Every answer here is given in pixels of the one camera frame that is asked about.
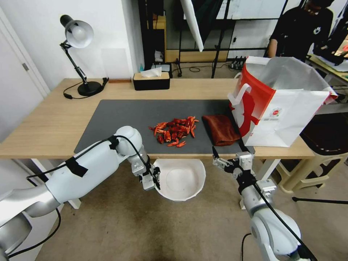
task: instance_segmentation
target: black mat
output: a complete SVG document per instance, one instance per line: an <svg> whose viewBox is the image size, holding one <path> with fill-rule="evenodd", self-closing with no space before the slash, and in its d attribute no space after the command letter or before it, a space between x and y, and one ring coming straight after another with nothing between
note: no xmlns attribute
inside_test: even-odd
<svg viewBox="0 0 348 261"><path fill-rule="evenodd" d="M145 150L149 154L212 154L212 142L205 130L202 116L232 115L228 103L228 100L101 100L75 148L75 153L115 134L120 127L129 125L140 132ZM153 131L148 128L163 121L184 119L188 116L196 116L199 120L195 129L196 138L188 135L184 138L186 145L181 148L159 144ZM216 149L218 153L241 152L238 142ZM253 147L248 149L251 153L255 152Z"/></svg>

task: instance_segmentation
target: wooden table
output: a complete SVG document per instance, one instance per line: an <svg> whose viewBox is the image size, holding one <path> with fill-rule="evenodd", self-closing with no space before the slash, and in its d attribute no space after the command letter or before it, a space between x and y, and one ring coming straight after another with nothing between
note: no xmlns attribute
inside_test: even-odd
<svg viewBox="0 0 348 261"><path fill-rule="evenodd" d="M314 68L318 68L326 73L326 77L324 78L326 82L329 82L332 78L340 81L344 85L348 85L348 79L345 76L348 76L348 72L339 72L334 68L328 66L323 61L321 61L316 55L311 54L311 58L306 61L308 64L313 66Z"/></svg>
<svg viewBox="0 0 348 261"><path fill-rule="evenodd" d="M74 155L89 120L103 99L227 99L237 79L171 79L169 90L135 91L133 83L109 83L103 92L81 100L64 98L63 90L78 83L63 80L48 97L0 145L0 158L30 158L46 171L54 166L47 159L67 159ZM78 97L76 89L68 91ZM149 154L151 158L211 158L212 154ZM234 154L221 156L233 158ZM280 159L313 157L298 137L289 148L255 147L255 157L266 159L258 179L267 179ZM75 208L79 201L70 202Z"/></svg>

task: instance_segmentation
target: tissue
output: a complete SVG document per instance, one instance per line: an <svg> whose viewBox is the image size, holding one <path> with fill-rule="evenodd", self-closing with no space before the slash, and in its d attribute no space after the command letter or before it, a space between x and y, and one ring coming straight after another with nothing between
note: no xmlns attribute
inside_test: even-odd
<svg viewBox="0 0 348 261"><path fill-rule="evenodd" d="M154 68L140 72L142 77L157 77L162 75L162 68Z"/></svg>

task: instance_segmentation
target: desk lamp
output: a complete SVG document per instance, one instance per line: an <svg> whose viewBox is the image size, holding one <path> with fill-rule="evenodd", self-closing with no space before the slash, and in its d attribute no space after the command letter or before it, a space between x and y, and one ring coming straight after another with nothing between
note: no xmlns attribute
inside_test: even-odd
<svg viewBox="0 0 348 261"><path fill-rule="evenodd" d="M98 82L88 82L84 72L75 64L74 60L68 53L68 49L70 47L85 48L91 43L94 37L92 27L86 22L73 20L66 14L61 16L61 24L65 28L66 40L61 43L60 46L65 51L65 54L68 56L77 74L83 81L83 83L78 87L77 91L82 96L92 96L100 93L104 89L105 84L101 85Z"/></svg>

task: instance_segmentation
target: tissue box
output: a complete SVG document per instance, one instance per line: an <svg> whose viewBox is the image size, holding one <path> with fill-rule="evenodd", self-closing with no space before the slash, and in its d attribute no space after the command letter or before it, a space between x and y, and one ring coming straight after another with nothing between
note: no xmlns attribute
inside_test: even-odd
<svg viewBox="0 0 348 261"><path fill-rule="evenodd" d="M170 78L167 72L162 72L162 75L157 77L142 77L140 73L135 73L133 76L136 91L167 90L169 89L169 83Z"/></svg>

